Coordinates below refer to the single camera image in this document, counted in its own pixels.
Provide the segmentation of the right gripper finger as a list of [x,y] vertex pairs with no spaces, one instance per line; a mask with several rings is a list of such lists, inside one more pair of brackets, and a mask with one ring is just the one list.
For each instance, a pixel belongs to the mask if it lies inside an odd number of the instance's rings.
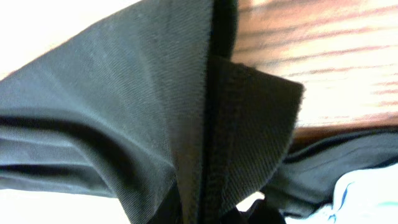
[[222,224],[286,224],[286,221],[278,209],[258,199],[246,212],[234,208],[223,215]]

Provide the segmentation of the black t-shirt with white logo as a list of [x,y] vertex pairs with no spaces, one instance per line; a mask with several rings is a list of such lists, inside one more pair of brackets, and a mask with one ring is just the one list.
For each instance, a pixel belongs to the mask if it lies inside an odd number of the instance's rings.
[[287,154],[303,87],[230,61],[234,1],[141,1],[1,82],[1,188],[221,223]]

